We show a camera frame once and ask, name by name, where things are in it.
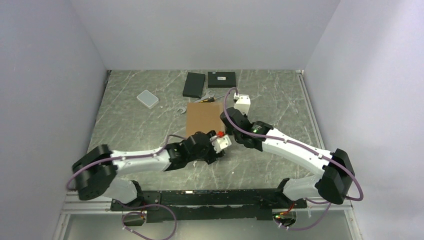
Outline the brown cardboard express box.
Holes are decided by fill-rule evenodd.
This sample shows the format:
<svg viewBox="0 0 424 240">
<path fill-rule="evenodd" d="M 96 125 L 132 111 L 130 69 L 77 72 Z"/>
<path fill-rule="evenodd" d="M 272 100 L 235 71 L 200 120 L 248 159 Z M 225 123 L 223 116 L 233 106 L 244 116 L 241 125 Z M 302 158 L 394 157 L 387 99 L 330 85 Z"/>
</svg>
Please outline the brown cardboard express box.
<svg viewBox="0 0 424 240">
<path fill-rule="evenodd" d="M 212 130 L 224 132 L 225 125 L 220 119 L 223 110 L 222 102 L 188 103 L 185 135 L 189 137 L 196 132 L 208 133 Z"/>
</svg>

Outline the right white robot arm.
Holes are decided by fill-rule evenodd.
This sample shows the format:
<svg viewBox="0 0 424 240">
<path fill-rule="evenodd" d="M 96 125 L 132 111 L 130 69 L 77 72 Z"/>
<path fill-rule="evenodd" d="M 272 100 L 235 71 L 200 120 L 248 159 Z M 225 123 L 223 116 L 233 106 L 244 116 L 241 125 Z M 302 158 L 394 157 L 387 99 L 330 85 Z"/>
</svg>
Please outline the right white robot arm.
<svg viewBox="0 0 424 240">
<path fill-rule="evenodd" d="M 262 121 L 250 122 L 247 115 L 229 107 L 220 114 L 226 134 L 248 149 L 256 149 L 283 157 L 305 168 L 312 175 L 280 182 L 275 194 L 276 203 L 289 207 L 294 201 L 321 197 L 340 205 L 348 197 L 355 172 L 349 155 L 342 149 L 328 151 L 307 145 L 283 134 L 272 125 Z"/>
</svg>

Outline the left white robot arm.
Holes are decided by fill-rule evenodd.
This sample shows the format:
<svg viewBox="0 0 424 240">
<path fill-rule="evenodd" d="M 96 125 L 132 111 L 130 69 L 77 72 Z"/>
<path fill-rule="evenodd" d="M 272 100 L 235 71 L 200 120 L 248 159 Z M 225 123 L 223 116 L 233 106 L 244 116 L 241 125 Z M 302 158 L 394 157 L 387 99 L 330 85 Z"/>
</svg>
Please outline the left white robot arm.
<svg viewBox="0 0 424 240">
<path fill-rule="evenodd" d="M 69 191 L 76 191 L 81 201 L 98 197 L 116 199 L 129 209 L 137 210 L 144 203 L 140 184 L 120 177 L 140 172 L 168 172 L 183 169 L 195 161 L 208 165 L 225 155 L 232 145 L 230 137 L 214 130 L 195 134 L 180 142 L 170 143 L 166 137 L 164 146 L 141 151 L 111 150 L 101 144 L 77 160 L 71 167 L 72 176 L 66 184 Z"/>
</svg>

